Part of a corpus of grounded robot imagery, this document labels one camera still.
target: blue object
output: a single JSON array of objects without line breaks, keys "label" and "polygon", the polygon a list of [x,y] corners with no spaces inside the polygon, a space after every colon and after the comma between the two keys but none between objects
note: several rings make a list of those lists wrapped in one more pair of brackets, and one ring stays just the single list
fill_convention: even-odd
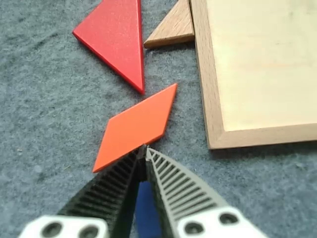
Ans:
[{"label": "blue object", "polygon": [[155,208],[151,184],[141,182],[135,207],[139,238],[160,238],[159,215]]}]

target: wooden frame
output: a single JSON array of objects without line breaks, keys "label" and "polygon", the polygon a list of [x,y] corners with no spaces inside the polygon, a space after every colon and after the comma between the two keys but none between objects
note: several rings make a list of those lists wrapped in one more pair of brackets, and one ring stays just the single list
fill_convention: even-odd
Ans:
[{"label": "wooden frame", "polygon": [[[264,124],[263,127],[258,128],[226,129],[220,100],[221,95],[219,94],[219,81],[215,65],[214,48],[212,45],[213,39],[209,19],[209,1],[211,0],[190,0],[209,147],[216,149],[317,140],[317,84],[313,81],[317,81],[317,74],[311,75],[313,79],[310,81],[311,86],[315,87],[316,97],[311,97],[312,101],[303,101],[303,103],[300,104],[305,109],[303,109],[303,111],[307,113],[307,115],[309,114],[309,110],[311,110],[312,118],[309,123],[307,123],[309,120],[303,120],[303,123],[286,123],[280,126],[267,126]],[[290,11],[289,17],[294,17],[294,14],[297,14],[296,11],[297,10],[295,10],[295,12]],[[314,17],[317,19],[316,11],[311,14],[314,14]],[[311,63],[313,67],[317,67],[315,61],[315,59],[317,59],[316,52],[317,51],[315,51],[315,55],[312,56],[313,60]],[[299,88],[298,100],[301,100],[301,96],[305,95],[306,92],[301,91],[301,88]]]}]

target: screw hole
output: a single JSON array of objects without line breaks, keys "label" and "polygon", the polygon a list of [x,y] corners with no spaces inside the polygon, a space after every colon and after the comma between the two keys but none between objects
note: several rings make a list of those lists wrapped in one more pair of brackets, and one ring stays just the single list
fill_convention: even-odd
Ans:
[{"label": "screw hole", "polygon": [[61,223],[54,222],[48,224],[42,231],[42,236],[45,238],[52,238],[57,236],[61,231]]},{"label": "screw hole", "polygon": [[204,231],[204,228],[201,224],[199,223],[196,223],[196,222],[190,222],[190,223],[187,223],[186,226],[185,226],[185,232],[187,234],[200,234]]},{"label": "screw hole", "polygon": [[88,226],[81,231],[79,238],[95,238],[98,235],[98,228],[95,226]]},{"label": "screw hole", "polygon": [[220,221],[224,225],[234,224],[238,222],[238,218],[235,215],[232,215],[230,213],[225,213],[220,216]]}]

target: wooden triangle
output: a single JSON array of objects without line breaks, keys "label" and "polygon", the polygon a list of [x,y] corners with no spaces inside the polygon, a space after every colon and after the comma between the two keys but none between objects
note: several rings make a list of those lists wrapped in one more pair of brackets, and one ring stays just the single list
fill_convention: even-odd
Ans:
[{"label": "wooden triangle", "polygon": [[145,48],[193,41],[195,38],[188,0],[179,0],[144,43]]},{"label": "wooden triangle", "polygon": [[103,0],[74,36],[144,93],[141,0]]}]

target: wooden board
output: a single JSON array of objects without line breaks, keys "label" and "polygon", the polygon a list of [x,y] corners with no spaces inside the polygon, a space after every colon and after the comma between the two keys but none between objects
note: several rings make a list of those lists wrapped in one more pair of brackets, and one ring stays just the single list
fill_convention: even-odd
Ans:
[{"label": "wooden board", "polygon": [[317,0],[191,0],[210,148],[317,139]]}]

